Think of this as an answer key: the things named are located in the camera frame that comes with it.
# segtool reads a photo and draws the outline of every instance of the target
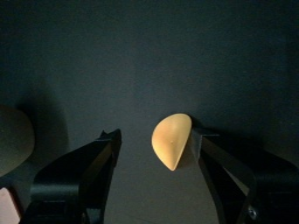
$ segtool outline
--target yellow object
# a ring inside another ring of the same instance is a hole
[[[154,129],[154,152],[171,171],[179,164],[191,129],[192,119],[186,114],[170,115]]]

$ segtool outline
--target beige round object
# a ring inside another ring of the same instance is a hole
[[[32,154],[33,126],[24,112],[0,105],[0,177]]]
[[[191,129],[192,119],[186,114],[170,115],[154,129],[154,152],[171,171],[179,164]]]

